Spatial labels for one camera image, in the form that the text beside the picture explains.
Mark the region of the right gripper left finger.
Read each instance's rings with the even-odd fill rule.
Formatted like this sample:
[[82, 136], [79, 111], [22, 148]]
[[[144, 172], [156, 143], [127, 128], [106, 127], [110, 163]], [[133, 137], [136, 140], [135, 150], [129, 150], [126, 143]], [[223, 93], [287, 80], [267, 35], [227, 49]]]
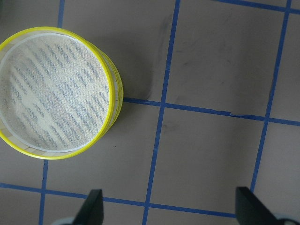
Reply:
[[104, 221], [103, 193], [101, 189], [90, 191], [73, 220], [74, 225], [101, 225]]

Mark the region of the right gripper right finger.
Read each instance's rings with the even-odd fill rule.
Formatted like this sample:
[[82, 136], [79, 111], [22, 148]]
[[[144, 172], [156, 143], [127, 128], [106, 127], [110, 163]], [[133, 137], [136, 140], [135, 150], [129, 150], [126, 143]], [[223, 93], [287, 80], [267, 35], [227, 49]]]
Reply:
[[240, 225], [283, 225], [247, 187], [235, 190], [235, 216]]

